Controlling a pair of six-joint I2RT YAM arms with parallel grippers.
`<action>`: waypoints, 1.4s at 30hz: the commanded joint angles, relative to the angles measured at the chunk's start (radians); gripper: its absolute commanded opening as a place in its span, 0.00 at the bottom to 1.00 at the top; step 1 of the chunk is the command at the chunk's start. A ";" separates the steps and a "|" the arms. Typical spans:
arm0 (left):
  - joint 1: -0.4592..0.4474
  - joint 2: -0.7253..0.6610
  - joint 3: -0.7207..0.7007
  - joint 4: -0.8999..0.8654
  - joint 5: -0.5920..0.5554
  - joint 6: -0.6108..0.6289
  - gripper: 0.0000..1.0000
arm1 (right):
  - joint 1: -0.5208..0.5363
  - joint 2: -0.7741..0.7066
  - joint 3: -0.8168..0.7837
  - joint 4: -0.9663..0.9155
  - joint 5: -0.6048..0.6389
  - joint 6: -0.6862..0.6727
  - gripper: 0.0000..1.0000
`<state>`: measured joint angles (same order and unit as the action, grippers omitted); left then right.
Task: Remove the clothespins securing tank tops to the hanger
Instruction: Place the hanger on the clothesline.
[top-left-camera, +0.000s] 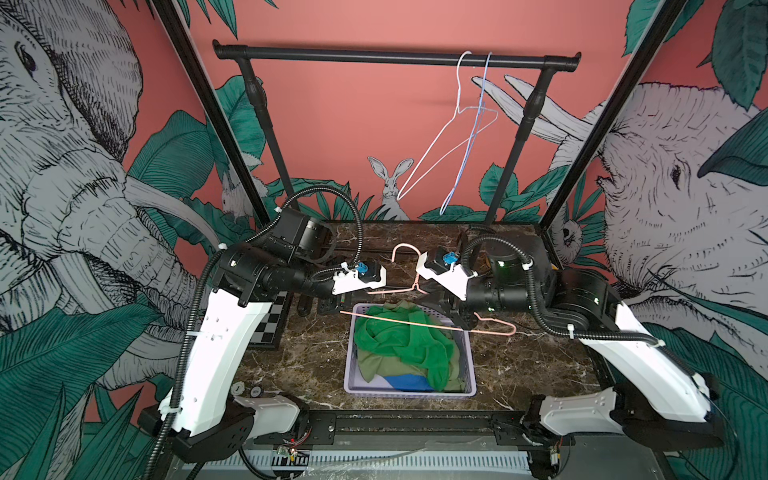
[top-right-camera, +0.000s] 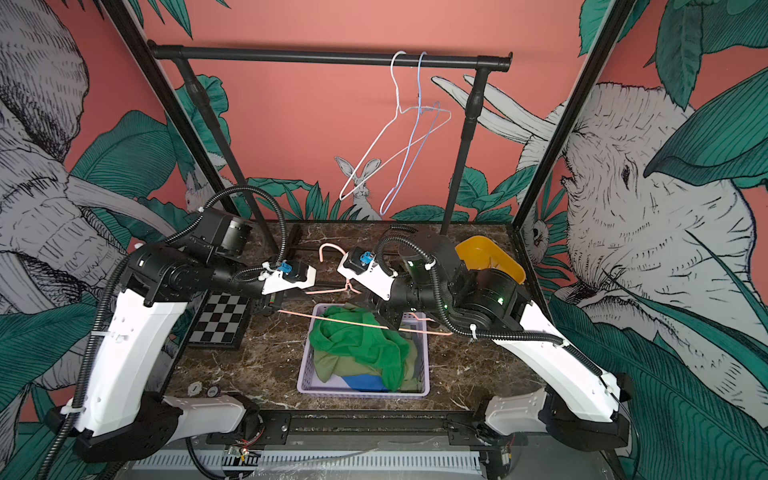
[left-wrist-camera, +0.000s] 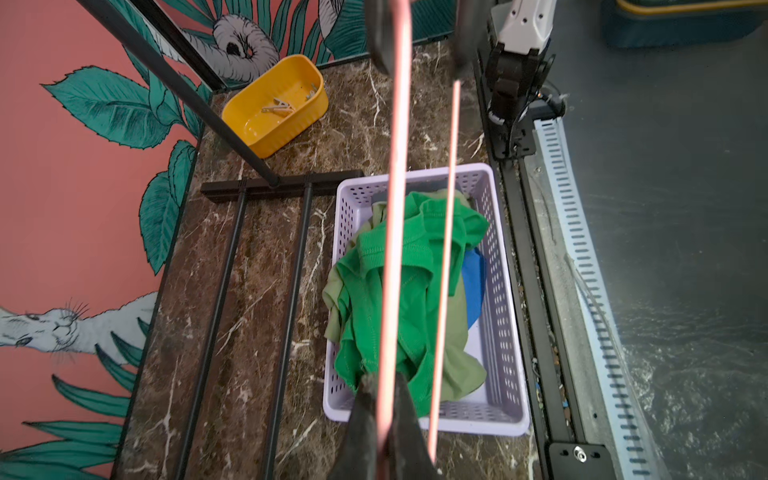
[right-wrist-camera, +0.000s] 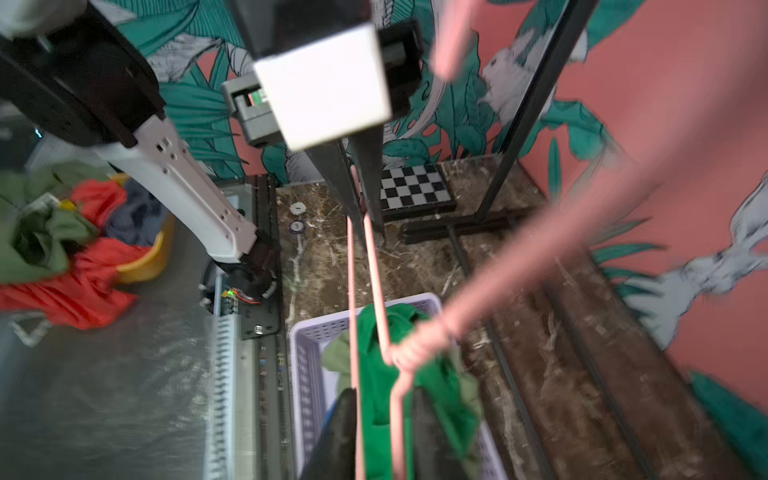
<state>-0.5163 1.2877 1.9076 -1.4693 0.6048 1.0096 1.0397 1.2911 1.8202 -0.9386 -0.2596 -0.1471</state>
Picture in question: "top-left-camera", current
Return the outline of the green tank top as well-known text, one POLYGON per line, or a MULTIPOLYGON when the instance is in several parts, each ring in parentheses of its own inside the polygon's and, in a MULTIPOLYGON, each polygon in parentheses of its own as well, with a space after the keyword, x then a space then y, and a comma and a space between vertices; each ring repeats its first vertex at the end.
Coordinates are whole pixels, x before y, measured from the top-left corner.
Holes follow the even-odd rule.
POLYGON ((448 364, 460 348, 453 333, 439 329, 439 322, 420 307, 400 302, 373 305, 355 320, 352 335, 356 350, 384 357, 397 357, 403 363, 428 370, 434 392, 442 392, 447 383, 448 364))

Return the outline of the olive tank top grey trim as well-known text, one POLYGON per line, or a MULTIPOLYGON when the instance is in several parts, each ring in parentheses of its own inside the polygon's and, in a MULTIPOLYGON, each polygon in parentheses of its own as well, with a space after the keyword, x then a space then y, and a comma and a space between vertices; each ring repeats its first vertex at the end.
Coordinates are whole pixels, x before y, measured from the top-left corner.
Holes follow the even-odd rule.
MULTIPOLYGON (((447 383, 442 392, 458 393, 466 390, 466 382, 460 374, 459 359, 455 351, 448 364, 447 383)), ((428 380, 428 370, 425 368, 403 363, 397 357, 384 357, 364 350, 358 351, 358 368, 366 382, 371 382, 376 375, 384 378, 405 374, 422 375, 428 380)))

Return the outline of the blue tank top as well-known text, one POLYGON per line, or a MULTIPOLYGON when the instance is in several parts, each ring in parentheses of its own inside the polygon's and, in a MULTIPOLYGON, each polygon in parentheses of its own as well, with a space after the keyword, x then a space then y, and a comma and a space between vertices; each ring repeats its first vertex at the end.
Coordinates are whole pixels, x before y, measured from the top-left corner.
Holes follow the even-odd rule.
POLYGON ((432 392, 433 388, 422 375, 405 374, 385 376, 384 379, 395 390, 404 392, 432 392))

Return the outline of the white wire hanger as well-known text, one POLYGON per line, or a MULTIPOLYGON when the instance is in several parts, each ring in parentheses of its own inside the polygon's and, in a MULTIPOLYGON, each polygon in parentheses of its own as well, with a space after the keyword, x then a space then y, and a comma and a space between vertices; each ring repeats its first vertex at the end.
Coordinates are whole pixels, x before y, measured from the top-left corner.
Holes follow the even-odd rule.
MULTIPOLYGON (((452 156, 458 155, 460 159, 459 165, 461 164, 462 156, 465 150, 463 142, 467 139, 470 133, 470 130, 472 129, 473 120, 475 117, 475 113, 473 110, 465 110, 465 108, 476 106, 478 101, 478 96, 480 93, 479 92, 477 94, 477 98, 473 103, 467 104, 466 102, 464 102, 465 81, 463 77, 463 70, 468 65, 470 56, 473 54, 474 52, 472 50, 465 50, 459 55, 454 68, 455 96, 454 96, 454 102, 452 105, 450 116, 448 120, 437 131, 437 133, 428 143, 427 147, 425 148, 421 156, 418 158, 418 160, 414 164, 412 172, 407 176, 405 183, 403 184, 400 192, 396 196, 396 199, 398 201, 405 199, 417 187, 421 186, 422 184, 425 184, 427 178, 431 174, 438 174, 442 172, 446 167, 446 161, 449 160, 452 156)), ((486 60, 486 56, 487 54, 481 56, 480 83, 481 83, 481 77, 483 75, 483 66, 486 60)), ((486 99, 486 97, 487 95, 485 91, 486 106, 489 109, 496 110, 498 112, 498 118, 493 124, 491 124, 490 121, 493 118, 493 115, 490 112, 487 112, 483 118, 483 124, 486 126, 486 129, 483 132, 481 132, 479 136, 482 133, 486 132, 492 125, 494 125, 500 117, 499 110, 497 108, 490 107, 488 105, 488 100, 486 99)), ((467 164, 467 168, 464 172, 462 180, 464 179, 469 163, 467 164)), ((457 171, 459 169, 459 165, 455 169, 454 176, 452 177, 452 180, 449 186, 447 187, 444 198, 446 197, 447 193, 450 191, 451 187, 453 186, 457 171)))

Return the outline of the light blue wire hanger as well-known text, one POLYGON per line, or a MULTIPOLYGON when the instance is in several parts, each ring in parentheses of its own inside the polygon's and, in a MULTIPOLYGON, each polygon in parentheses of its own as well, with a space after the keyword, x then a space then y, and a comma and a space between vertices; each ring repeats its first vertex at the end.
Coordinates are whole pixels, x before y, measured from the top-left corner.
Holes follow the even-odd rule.
POLYGON ((470 133, 467 139, 463 142, 465 150, 464 150, 462 161, 461 161, 461 164, 459 165, 459 169, 457 171, 453 186, 451 187, 450 191, 447 193, 446 197, 444 198, 441 204, 441 207, 439 210, 440 216, 443 216, 445 214, 446 210, 448 209, 448 207, 450 206, 453 200, 453 197, 458 189, 458 186, 460 185, 464 172, 467 168, 467 164, 469 163, 471 152, 477 140, 477 137, 481 132, 483 132, 486 129, 486 126, 483 124, 484 115, 487 112, 490 112, 493 115, 493 118, 490 121, 491 124, 493 124, 498 118, 498 112, 496 110, 489 109, 486 106, 486 102, 485 102, 485 85, 487 82, 487 74, 489 70, 491 57, 492 57, 492 53, 488 53, 483 66, 483 75, 481 77, 480 93, 478 96, 477 105, 465 108, 465 110, 473 110, 475 113, 475 117, 473 120, 472 129, 470 130, 470 133))

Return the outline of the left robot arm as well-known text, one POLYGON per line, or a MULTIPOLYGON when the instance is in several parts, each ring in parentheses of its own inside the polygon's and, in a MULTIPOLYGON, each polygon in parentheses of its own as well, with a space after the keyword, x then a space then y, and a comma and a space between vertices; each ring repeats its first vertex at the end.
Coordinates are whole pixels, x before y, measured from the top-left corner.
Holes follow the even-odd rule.
POLYGON ((318 184, 289 196, 276 218, 251 238, 218 248, 193 294, 174 385, 157 407, 140 417, 141 427, 155 438, 143 478, 154 478, 166 448, 199 472, 208 462, 242 454, 252 438, 308 435, 299 402, 281 395, 238 400, 229 386, 279 293, 335 300, 385 283, 383 269, 362 265, 363 244, 363 218, 355 202, 341 189, 318 184), (317 246, 304 239, 309 218, 289 204, 319 193, 329 193, 349 207, 357 245, 351 259, 317 269, 298 254, 317 246))

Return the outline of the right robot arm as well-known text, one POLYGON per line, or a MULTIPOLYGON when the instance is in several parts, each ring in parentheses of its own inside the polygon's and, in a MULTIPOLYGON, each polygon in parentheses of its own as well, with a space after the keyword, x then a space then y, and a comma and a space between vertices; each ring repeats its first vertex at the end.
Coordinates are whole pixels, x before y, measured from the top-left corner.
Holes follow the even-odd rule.
POLYGON ((422 254, 416 271, 439 285, 429 305, 455 326, 469 331, 483 313, 526 312, 544 333, 581 343, 622 375, 595 394, 533 397, 520 424, 535 440, 608 433, 664 452, 724 445, 716 382, 668 350, 602 277, 555 268, 542 238, 484 233, 458 252, 422 254))

